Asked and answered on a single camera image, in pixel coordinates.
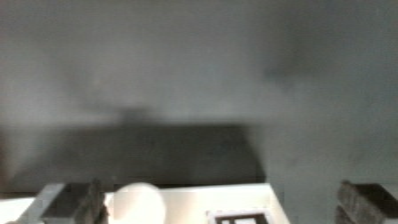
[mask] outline white object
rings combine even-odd
[[[163,224],[165,204],[158,188],[135,183],[124,186],[106,204],[110,224]]]

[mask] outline white surface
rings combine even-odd
[[[167,224],[206,224],[209,210],[266,208],[277,224],[289,224],[270,184],[245,184],[160,190],[167,206]],[[0,223],[23,213],[32,198],[0,201]]]

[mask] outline gray wall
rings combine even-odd
[[[5,1],[3,127],[247,121],[291,223],[398,179],[394,1]]]

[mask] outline dark background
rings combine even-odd
[[[396,1],[12,0],[0,16],[2,170],[55,152],[14,130],[256,124],[291,223],[332,223],[341,179],[398,179]]]

